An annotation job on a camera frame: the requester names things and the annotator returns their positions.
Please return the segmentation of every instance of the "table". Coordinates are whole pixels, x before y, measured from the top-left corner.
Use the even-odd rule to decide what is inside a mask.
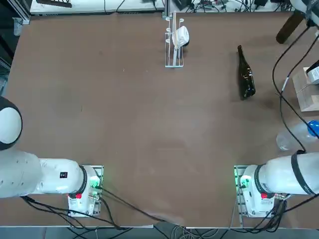
[[[104,186],[142,210],[187,227],[227,228],[236,195],[233,166],[292,154],[276,147],[284,127],[271,81],[271,69],[287,47],[275,36],[289,14],[182,17],[190,44],[184,67],[175,70],[164,67],[167,23],[160,13],[33,19],[20,37],[6,95],[24,120],[17,148],[103,164]],[[278,84],[313,39],[309,31],[282,60]],[[240,101],[236,85],[239,44],[257,89],[246,101]],[[303,65],[317,60],[317,50]],[[286,92],[298,108],[292,82]],[[289,125],[298,121],[286,107],[284,114]],[[34,198],[67,207],[63,195]],[[288,207],[304,198],[289,199]],[[120,225],[154,223],[108,202]],[[65,225],[19,198],[1,199],[0,211],[0,225]],[[312,201],[287,213],[281,226],[319,228],[318,211],[319,203]],[[102,217],[107,218],[106,210]],[[245,219],[244,226],[257,222]],[[241,226],[237,213],[233,226]]]

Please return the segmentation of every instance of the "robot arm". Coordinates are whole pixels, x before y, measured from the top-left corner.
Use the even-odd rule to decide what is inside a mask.
[[[319,153],[305,153],[250,165],[240,178],[247,216],[265,217],[274,206],[275,193],[319,193]]]
[[[0,198],[68,194],[69,209],[91,216],[99,214],[101,190],[95,186],[102,184],[103,166],[81,166],[69,159],[39,159],[18,151],[13,146],[21,132],[18,108],[0,97]]]

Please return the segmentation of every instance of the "dark glass bottle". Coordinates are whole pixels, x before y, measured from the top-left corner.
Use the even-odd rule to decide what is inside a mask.
[[[238,84],[239,93],[242,100],[256,93],[253,73],[248,65],[241,46],[238,46],[239,54],[239,69],[238,69]]]

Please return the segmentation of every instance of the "equipment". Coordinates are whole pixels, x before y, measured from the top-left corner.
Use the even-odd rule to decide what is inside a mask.
[[[18,108],[0,97],[0,198],[29,194],[68,194],[69,209],[100,213],[103,166],[78,165],[68,159],[38,158],[18,151],[22,132]],[[71,216],[85,216],[72,212]]]
[[[276,40],[280,44],[288,39],[304,18],[309,26],[319,26],[318,0],[290,0],[290,3],[296,10],[276,36]]]
[[[265,217],[273,208],[275,193],[319,193],[319,153],[300,150],[292,156],[250,165],[240,178],[249,217]]]

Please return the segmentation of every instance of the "white robot body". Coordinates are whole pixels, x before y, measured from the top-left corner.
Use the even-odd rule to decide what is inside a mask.
[[[76,193],[83,170],[68,159],[39,159],[13,148],[0,151],[0,198],[28,194]]]
[[[33,193],[41,177],[41,165],[35,155],[12,148],[0,151],[0,198]]]
[[[249,165],[240,187],[249,217],[265,217],[274,206],[275,193],[319,193],[319,153],[279,157],[264,165]]]
[[[297,161],[306,184],[319,193],[319,153],[299,154]],[[291,156],[269,160],[260,169],[259,181],[268,193],[307,194],[295,176]]]

